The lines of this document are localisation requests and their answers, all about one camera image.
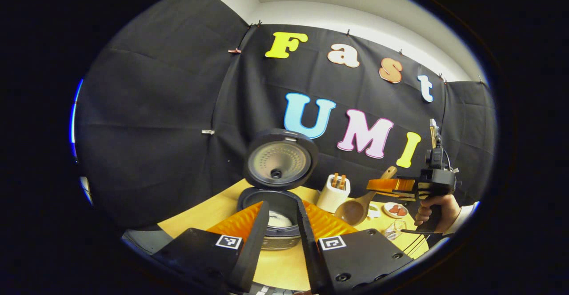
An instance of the white plate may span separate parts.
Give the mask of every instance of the white plate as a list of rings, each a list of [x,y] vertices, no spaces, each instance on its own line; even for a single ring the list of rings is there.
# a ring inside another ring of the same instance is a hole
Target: white plate
[[[389,211],[390,209],[392,209],[393,206],[396,206],[396,205],[399,205],[400,208],[404,209],[407,212],[407,214],[409,214],[409,210],[407,210],[407,208],[405,206],[403,206],[402,204],[397,204],[397,203],[392,203],[392,202],[384,204],[384,207],[383,207],[384,212],[393,218],[404,218],[405,215],[407,215],[407,214],[405,214],[403,216],[399,216],[399,215],[393,214],[392,212]]]

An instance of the black fabric backdrop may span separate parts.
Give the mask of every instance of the black fabric backdrop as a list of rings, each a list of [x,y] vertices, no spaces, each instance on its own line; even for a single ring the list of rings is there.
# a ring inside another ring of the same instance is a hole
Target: black fabric backdrop
[[[309,39],[286,59],[266,58],[274,32]],[[360,66],[327,58],[332,44],[358,51]],[[230,54],[239,48],[241,54]],[[378,74],[383,58],[403,66],[402,82]],[[418,75],[433,84],[432,103],[421,97]],[[325,133],[315,139],[319,164],[305,186],[322,188],[331,173],[346,174],[350,196],[396,164],[407,132],[418,133],[411,167],[416,176],[430,147],[429,119],[442,127],[443,144],[463,186],[457,200],[478,200],[492,169],[496,120],[488,88],[443,81],[398,52],[322,28],[285,24],[250,27],[219,0],[163,0],[138,16],[102,50],[85,76],[76,109],[76,148],[95,206],[120,226],[141,227],[178,214],[243,178],[254,133],[284,128],[285,95],[311,98],[302,123],[312,127],[315,100],[336,103]],[[382,159],[342,151],[346,111],[364,111],[368,127],[394,123]],[[215,130],[204,135],[204,129]],[[391,200],[382,196],[380,200]]]

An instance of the wooden spoon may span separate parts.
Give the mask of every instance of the wooden spoon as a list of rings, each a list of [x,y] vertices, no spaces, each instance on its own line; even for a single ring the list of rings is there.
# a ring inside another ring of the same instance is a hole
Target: wooden spoon
[[[390,179],[396,172],[397,168],[395,166],[390,166],[380,178]],[[375,191],[370,191],[362,197],[343,202],[336,209],[334,216],[342,219],[344,222],[352,226],[360,224],[368,216],[369,204],[375,195]]]

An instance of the human hand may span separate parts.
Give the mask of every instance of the human hand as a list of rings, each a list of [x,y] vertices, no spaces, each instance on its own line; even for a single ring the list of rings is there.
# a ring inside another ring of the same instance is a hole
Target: human hand
[[[461,212],[461,208],[452,194],[427,197],[424,200],[421,200],[421,206],[415,216],[416,226],[419,226],[423,224],[423,222],[427,222],[427,220],[429,220],[432,205],[441,206],[441,220],[439,221],[437,228],[435,228],[435,233],[444,233],[455,222]]]

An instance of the letter u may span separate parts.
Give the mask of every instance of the letter u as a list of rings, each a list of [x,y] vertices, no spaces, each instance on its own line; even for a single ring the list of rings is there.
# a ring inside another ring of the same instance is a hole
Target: letter u
[[[336,107],[336,103],[327,99],[317,99],[318,110],[317,122],[314,127],[307,128],[301,123],[302,114],[306,104],[310,103],[310,97],[299,93],[288,93],[286,99],[289,102],[284,113],[284,128],[291,132],[298,132],[315,139],[320,137],[328,126],[330,112]]]

